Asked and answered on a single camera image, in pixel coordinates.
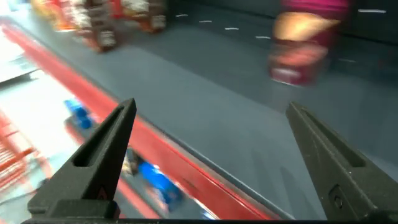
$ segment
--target blurry product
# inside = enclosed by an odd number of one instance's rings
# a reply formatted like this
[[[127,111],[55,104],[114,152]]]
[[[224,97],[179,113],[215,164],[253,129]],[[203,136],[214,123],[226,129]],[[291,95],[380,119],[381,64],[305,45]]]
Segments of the blurry product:
[[[165,212],[173,211],[182,201],[182,191],[171,182],[158,168],[147,162],[141,162],[138,171],[147,182],[147,192]]]
[[[50,21],[52,20],[53,13],[50,8],[50,0],[31,0],[30,4],[32,5],[32,8],[36,14]]]
[[[278,82],[301,85],[314,81],[324,64],[347,0],[285,0],[274,27],[275,45],[269,73]]]
[[[65,106],[72,114],[73,122],[81,129],[89,129],[93,125],[86,108],[76,99],[64,101]]]
[[[72,19],[70,17],[69,0],[51,0],[54,15],[53,25],[55,30],[73,30]]]
[[[120,1],[123,17],[137,21],[144,32],[155,33],[166,28],[165,0],[116,1]]]
[[[105,52],[117,45],[109,2],[71,0],[70,14],[76,33],[96,52]]]

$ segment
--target red wire basket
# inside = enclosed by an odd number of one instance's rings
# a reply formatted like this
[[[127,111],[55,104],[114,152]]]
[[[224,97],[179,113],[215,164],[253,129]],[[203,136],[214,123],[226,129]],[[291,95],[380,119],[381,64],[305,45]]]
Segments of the red wire basket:
[[[0,192],[21,180],[28,169],[31,143],[0,111]]]

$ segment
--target gray shelf surface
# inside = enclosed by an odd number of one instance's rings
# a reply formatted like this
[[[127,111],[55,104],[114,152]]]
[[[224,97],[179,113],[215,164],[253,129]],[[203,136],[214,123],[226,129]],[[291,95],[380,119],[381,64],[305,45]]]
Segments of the gray shelf surface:
[[[33,13],[9,19],[107,94],[133,96],[141,116],[232,183],[297,219],[326,217],[284,115],[291,101],[398,180],[397,47],[344,37],[316,85],[282,85],[266,72],[271,41],[255,38],[271,36],[272,21],[217,10],[181,6],[173,13],[189,16],[159,35],[118,26],[122,46],[106,54]],[[205,19],[213,22],[198,22]],[[240,29],[224,30],[231,26]]]

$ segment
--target product package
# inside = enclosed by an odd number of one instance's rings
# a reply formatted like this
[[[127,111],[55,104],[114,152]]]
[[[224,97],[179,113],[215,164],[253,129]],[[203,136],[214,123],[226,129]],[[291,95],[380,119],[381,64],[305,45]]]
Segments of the product package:
[[[70,15],[77,35],[96,52],[105,52],[117,46],[109,2],[71,0]]]
[[[348,11],[347,0],[284,0],[274,26],[269,73],[278,82],[311,83],[321,68]]]
[[[164,0],[118,0],[123,18],[137,21],[144,32],[155,33],[166,28]]]

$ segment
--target shelf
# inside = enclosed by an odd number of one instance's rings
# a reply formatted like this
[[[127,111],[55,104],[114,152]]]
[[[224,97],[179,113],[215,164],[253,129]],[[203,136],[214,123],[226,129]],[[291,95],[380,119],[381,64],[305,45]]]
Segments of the shelf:
[[[396,172],[387,147],[398,122],[395,48],[342,38],[317,85],[295,88],[267,76],[271,41],[255,36],[271,36],[272,21],[189,4],[174,11],[188,17],[172,14],[159,35],[120,24],[122,46],[100,55],[33,14],[9,17],[3,29],[97,122],[133,96],[131,147],[220,218],[325,218],[284,116],[290,101]]]

